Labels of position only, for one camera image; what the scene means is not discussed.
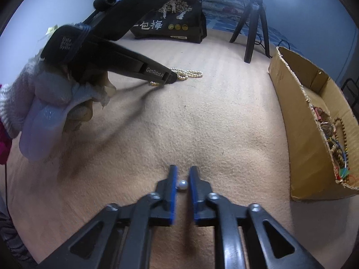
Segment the blue wall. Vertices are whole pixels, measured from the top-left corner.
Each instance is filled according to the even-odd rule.
[[[264,0],[268,24],[339,82],[352,59],[357,27],[339,0]]]

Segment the jewelry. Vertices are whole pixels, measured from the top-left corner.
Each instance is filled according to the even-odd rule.
[[[320,122],[320,126],[327,138],[330,152],[332,153],[333,159],[337,163],[336,168],[336,179],[340,182],[348,182],[349,177],[356,178],[353,175],[349,174],[349,157],[348,157],[348,146],[347,146],[347,138],[343,120],[340,117],[336,117],[334,122],[325,111],[319,107],[314,107],[315,114],[317,116],[318,121]],[[344,145],[342,146],[339,142],[338,133],[337,133],[337,124],[340,123],[343,133]]]
[[[187,80],[188,78],[201,78],[203,77],[203,73],[200,71],[193,71],[193,70],[182,70],[178,68],[171,68],[171,71],[177,74],[177,79],[179,80]],[[159,86],[160,83],[150,82],[151,86]]]

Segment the pearl necklace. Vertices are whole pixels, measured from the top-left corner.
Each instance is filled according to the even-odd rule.
[[[201,78],[203,73],[200,71],[193,70],[182,70],[178,68],[171,68],[171,71],[177,74],[177,78],[181,81],[187,80],[188,78]],[[150,82],[151,86],[159,86],[160,83]]]

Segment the black bag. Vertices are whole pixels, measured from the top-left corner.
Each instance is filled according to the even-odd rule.
[[[170,0],[146,14],[131,32],[136,38],[159,36],[201,43],[207,36],[202,0]]]

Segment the cardboard box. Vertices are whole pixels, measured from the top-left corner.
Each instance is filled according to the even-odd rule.
[[[359,194],[359,126],[341,90],[323,70],[283,47],[276,49],[269,73],[287,133],[291,197],[338,199]],[[350,168],[346,181],[336,178],[332,153],[313,106],[343,120]]]

